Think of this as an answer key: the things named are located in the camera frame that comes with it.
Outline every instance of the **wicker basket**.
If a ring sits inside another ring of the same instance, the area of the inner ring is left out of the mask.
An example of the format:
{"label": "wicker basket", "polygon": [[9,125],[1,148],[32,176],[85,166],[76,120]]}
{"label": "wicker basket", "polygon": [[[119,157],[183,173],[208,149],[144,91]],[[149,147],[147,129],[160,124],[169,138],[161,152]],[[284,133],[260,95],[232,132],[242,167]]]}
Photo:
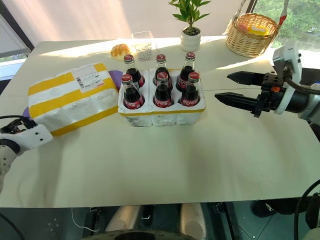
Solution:
{"label": "wicker basket", "polygon": [[[281,13],[279,24],[271,18],[261,14],[246,13],[239,16],[245,2],[246,0],[242,0],[238,12],[234,15],[226,30],[226,45],[231,51],[238,55],[257,57],[263,54],[276,38],[279,29],[287,16],[288,0],[284,0],[284,8]],[[243,24],[247,28],[251,26],[263,27],[267,29],[268,35],[256,35],[247,32],[239,28],[239,24]]]}

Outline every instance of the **styrofoam bottle holder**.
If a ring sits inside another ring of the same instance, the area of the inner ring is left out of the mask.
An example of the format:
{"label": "styrofoam bottle holder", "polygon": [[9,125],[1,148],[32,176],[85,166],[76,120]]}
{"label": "styrofoam bottle holder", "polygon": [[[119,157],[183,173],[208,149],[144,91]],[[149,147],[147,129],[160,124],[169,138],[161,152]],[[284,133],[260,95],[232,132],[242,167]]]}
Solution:
{"label": "styrofoam bottle holder", "polygon": [[159,126],[190,125],[194,124],[201,113],[206,108],[204,92],[200,84],[199,96],[200,101],[195,106],[183,106],[179,103],[182,93],[176,88],[177,77],[180,74],[180,69],[169,69],[170,78],[172,81],[171,97],[173,105],[162,108],[154,104],[153,97],[157,87],[153,83],[153,78],[156,74],[156,69],[142,71],[145,78],[144,85],[140,88],[143,94],[145,103],[138,109],[128,109],[123,104],[124,90],[121,85],[118,100],[118,112],[126,118],[126,120],[134,127],[150,127],[152,124]]}

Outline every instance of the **clear plastic container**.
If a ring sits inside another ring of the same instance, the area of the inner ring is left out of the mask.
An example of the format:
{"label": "clear plastic container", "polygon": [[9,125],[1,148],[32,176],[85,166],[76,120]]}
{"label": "clear plastic container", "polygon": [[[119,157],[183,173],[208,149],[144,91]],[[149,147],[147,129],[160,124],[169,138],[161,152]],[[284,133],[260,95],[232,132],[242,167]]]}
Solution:
{"label": "clear plastic container", "polygon": [[140,31],[131,34],[136,51],[136,59],[141,62],[152,59],[152,53],[157,49],[157,44],[151,31]]}

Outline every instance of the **white flower pot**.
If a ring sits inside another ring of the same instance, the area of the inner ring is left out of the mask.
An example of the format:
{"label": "white flower pot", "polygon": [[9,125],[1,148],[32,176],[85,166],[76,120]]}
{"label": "white flower pot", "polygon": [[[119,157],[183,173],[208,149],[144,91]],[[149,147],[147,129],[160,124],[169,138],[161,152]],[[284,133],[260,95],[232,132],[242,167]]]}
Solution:
{"label": "white flower pot", "polygon": [[198,35],[190,36],[184,33],[186,28],[181,31],[181,48],[186,52],[195,52],[200,48],[201,31]]}

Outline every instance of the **package wrapped in yellow tape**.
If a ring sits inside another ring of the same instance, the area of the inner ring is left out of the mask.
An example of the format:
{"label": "package wrapped in yellow tape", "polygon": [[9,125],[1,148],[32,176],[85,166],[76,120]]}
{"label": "package wrapped in yellow tape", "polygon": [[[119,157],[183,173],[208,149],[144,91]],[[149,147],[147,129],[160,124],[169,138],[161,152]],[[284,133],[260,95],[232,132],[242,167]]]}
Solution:
{"label": "package wrapped in yellow tape", "polygon": [[89,64],[30,86],[29,113],[60,136],[116,113],[118,95],[106,66]]}

